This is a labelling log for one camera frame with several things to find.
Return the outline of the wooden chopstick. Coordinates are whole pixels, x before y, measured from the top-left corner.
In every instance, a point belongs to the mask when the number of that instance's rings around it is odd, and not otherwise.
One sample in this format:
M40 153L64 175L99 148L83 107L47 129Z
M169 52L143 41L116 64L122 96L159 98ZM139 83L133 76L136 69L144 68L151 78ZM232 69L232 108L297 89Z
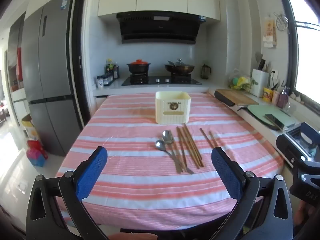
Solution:
M197 148L197 146L195 144L195 141L193 140L193 137L192 137L192 135L191 135L191 133L190 133L190 131L188 129L188 126L186 125L186 123L184 123L183 126L184 126L184 129L186 130L186 132L188 133L189 139L191 140L191 143L192 143L192 145L193 145L193 147L195 149L195 152L196 152L199 160L202 161L201 154L200 154L199 149Z
M189 151L189 154L191 156L191 158L193 159L194 163L195 163L195 166L197 168L200 168L200 163L198 162L197 160L197 157L195 155L195 152L194 152L194 149L189 141L189 138L188 138L188 135L184 129L184 127L182 127L182 135L183 135L183 138L185 139L185 143L186 143L186 146L188 148L188 151Z
M186 124L183 124L182 131L194 163L198 168L204 167L199 151Z
M183 141L182 141L182 133L181 133L181 130L179 127L176 127L176 130L177 130L177 134L178 134L178 138L179 138L180 148L182 151L182 162L183 162L185 170L187 171L187 164L186 164L185 152L184 152Z
M204 138L206 139L206 141L208 142L208 144L211 146L211 148L214 148L213 143L210 141L210 139L207 137L207 135L205 134L204 130L202 128L200 128L200 132L202 133L202 135L204 136Z
M213 142L214 147L218 147L219 145L218 145L217 141L216 141L215 138L214 138L213 132L212 132L212 131L209 131L209 135L210 135L210 137L211 137L211 139L212 139L212 142Z

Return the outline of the oval steel spoon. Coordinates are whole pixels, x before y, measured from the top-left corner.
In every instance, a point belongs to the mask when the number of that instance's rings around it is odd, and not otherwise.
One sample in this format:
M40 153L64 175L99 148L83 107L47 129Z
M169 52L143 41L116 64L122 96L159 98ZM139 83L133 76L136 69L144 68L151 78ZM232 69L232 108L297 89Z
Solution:
M180 155L180 152L176 146L172 132L170 130L165 130L162 133L162 137L163 137L164 142L167 145L169 145L171 152L172 152L172 155L174 155L176 157L176 159L178 160L178 163L180 165L181 170L187 172L188 174L194 174L194 172L191 169L189 169L188 167L186 167L184 162L181 160L181 155Z

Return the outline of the round steel spoon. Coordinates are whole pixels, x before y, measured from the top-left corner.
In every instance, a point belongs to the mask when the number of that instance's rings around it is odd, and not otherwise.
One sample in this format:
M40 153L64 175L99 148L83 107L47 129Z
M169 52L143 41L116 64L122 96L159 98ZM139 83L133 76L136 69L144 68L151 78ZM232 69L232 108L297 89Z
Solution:
M180 161L173 154L171 154L167 151L166 146L165 146L165 142L163 140L157 140L155 142L155 148L157 148L157 150L159 150L159 151L166 153L174 161L177 172L182 173Z

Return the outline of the black smartphone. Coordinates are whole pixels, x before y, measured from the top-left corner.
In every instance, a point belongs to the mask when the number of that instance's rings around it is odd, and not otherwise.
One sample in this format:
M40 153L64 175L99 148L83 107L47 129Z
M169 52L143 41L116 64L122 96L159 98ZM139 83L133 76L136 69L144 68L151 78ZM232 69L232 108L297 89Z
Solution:
M284 130L284 128L286 127L279 119L277 119L272 114L265 114L265 118L270 122L272 122L276 127L278 127L281 130Z

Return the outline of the green cutting board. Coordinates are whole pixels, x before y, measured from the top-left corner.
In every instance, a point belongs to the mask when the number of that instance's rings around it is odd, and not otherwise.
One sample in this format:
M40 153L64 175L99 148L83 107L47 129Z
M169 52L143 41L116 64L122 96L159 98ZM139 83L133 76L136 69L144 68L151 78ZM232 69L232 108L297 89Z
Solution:
M293 116L274 105L249 105L247 111L274 131L289 131L301 125Z

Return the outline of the yellow snack packet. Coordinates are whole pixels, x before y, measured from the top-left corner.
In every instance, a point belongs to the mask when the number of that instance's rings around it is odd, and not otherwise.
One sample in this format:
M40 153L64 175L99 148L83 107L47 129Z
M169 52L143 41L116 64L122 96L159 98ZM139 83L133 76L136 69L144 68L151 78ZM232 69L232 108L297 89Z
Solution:
M273 98L273 90L264 87L264 90L263 90L263 101L271 103L272 102L272 98Z

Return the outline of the white knife block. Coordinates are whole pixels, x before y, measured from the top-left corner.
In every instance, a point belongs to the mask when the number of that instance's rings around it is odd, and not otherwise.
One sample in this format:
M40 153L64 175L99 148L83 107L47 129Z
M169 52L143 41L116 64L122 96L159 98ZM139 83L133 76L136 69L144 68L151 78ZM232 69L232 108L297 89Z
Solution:
M252 70L250 93L257 98L263 97L264 88L267 87L269 74L261 70Z

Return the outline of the pink striped tablecloth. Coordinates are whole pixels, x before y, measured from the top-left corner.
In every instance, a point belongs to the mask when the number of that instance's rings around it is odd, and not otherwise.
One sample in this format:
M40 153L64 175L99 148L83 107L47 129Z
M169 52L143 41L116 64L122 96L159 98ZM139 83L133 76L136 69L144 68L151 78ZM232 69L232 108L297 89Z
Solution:
M204 166L187 155L192 174L177 173L174 161L155 148L162 132L176 134L176 125L155 120L155 95L112 95L106 98L66 155L58 175L72 171L103 146L105 165L91 194L84 199L98 224L127 229L178 230L219 218L235 204L211 161L206 137L243 170L259 177L280 173L284 161L250 124L205 93L191 94L189 132Z

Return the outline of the dark glass kettle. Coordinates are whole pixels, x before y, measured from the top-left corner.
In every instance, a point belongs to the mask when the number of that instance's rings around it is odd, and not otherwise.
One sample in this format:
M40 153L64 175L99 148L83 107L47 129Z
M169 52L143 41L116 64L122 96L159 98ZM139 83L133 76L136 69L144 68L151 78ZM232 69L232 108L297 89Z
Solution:
M210 66L203 64L203 66L201 67L201 79L205 79L208 80L210 75L211 75L211 68Z

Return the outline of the spice jar rack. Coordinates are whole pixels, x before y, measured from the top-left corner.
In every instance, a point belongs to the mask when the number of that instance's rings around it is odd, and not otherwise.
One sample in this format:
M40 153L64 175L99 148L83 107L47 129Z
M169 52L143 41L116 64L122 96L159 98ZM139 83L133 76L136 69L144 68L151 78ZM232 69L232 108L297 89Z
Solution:
M114 81L112 74L104 74L96 77L96 86L97 89L103 89L104 87L109 86Z

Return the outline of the black gas stove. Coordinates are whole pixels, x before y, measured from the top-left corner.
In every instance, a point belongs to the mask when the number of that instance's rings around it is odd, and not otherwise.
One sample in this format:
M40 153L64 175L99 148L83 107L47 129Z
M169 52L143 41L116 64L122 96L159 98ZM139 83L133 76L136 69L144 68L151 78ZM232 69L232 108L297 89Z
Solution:
M170 76L148 76L148 74L132 74L122 86L132 85L201 85L191 78L190 74L171 74Z

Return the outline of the wok with glass lid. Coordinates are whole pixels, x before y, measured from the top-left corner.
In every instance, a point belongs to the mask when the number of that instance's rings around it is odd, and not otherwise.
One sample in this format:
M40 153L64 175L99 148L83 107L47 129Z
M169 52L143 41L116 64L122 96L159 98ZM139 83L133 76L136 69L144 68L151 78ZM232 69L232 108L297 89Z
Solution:
M171 74L190 74L194 70L195 66L185 64L182 62L182 59L177 59L176 63L168 61L168 64L165 64L165 69Z

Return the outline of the sauce bottles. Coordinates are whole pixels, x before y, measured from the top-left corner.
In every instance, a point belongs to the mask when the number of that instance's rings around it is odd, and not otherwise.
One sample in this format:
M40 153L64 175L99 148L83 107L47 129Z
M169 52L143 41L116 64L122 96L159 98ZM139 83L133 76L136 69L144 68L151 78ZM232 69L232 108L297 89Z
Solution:
M113 79L114 80L117 80L117 79L120 78L119 66L112 59L107 59L106 60L105 74L113 74Z

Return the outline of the grey refrigerator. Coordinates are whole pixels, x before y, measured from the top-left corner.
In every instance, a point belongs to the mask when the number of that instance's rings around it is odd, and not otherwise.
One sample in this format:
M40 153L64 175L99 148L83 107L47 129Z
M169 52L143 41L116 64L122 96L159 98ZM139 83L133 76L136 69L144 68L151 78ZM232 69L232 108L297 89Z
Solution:
M80 134L69 57L73 0L51 0L25 21L22 72L31 120L44 149L65 156Z

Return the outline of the black range hood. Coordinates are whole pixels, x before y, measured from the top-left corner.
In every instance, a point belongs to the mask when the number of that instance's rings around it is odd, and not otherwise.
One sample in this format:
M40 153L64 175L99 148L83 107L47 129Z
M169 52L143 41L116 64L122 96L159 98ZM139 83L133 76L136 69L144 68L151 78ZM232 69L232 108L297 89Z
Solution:
M121 42L175 42L195 44L204 16L173 11L119 12Z

